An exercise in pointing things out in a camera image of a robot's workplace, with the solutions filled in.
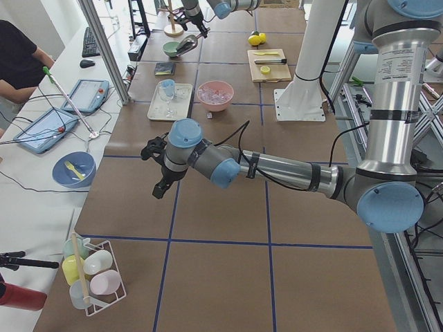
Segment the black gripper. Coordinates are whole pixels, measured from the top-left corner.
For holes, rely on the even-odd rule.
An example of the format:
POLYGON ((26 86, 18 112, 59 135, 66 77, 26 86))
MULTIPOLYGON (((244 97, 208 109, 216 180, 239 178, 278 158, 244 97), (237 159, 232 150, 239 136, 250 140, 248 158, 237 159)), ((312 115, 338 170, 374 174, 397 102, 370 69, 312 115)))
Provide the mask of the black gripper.
POLYGON ((197 37, 207 38, 210 31, 210 29, 204 25, 204 16, 201 12, 190 13, 189 11, 185 10, 175 16, 175 22, 178 23, 182 28, 187 28, 187 24, 189 22, 194 24, 200 31, 197 37))
POLYGON ((156 199, 162 199, 164 194, 170 189, 173 182, 180 181, 186 175, 185 171, 176 172, 166 166, 165 148, 167 142, 165 136, 157 136, 147 141, 147 145, 141 150, 141 159, 152 158, 161 166, 162 179, 154 186, 152 195, 156 199))

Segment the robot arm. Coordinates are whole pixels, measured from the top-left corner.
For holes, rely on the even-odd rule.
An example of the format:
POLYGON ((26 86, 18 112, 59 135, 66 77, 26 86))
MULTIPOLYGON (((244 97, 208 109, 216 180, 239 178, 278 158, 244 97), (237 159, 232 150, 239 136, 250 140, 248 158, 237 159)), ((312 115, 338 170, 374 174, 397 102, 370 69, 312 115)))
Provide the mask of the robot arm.
MULTIPOLYGON (((182 6, 178 12, 174 14, 175 21, 187 30, 187 24, 190 22, 198 28, 201 36, 207 38, 209 30, 204 23, 204 15, 198 0, 183 0, 182 6)), ((259 0, 208 0, 207 3, 213 10, 216 18, 225 19, 230 13, 245 10, 252 14, 256 10, 261 1, 259 0)))
POLYGON ((141 151, 143 160, 153 159, 161 166, 154 196, 162 198, 189 168, 222 188, 244 173, 292 190, 321 192, 346 204, 377 231, 409 229, 424 211, 410 156, 426 51, 441 29, 441 1, 358 3, 353 48, 360 54, 376 54, 377 66, 367 148, 357 167, 323 167, 215 144, 204 138, 198 122, 186 118, 141 151))

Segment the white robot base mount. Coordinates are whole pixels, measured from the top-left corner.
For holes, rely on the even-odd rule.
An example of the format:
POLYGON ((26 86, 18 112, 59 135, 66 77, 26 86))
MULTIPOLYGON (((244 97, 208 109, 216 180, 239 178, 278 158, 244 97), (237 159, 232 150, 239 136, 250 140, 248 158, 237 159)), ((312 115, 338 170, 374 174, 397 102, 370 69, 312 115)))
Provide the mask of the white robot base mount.
POLYGON ((278 121, 325 121, 320 77, 346 6, 347 1, 340 0, 312 2, 293 80, 274 91, 278 121))

